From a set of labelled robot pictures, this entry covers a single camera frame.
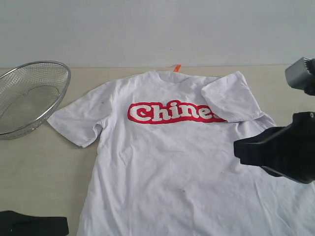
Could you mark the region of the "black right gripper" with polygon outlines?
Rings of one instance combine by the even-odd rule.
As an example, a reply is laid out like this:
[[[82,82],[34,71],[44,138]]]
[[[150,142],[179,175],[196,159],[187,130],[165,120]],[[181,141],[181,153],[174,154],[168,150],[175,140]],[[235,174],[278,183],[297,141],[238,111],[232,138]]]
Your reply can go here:
[[[274,126],[233,143],[240,163],[269,175],[309,184],[315,180],[315,113],[294,113],[288,126]]]

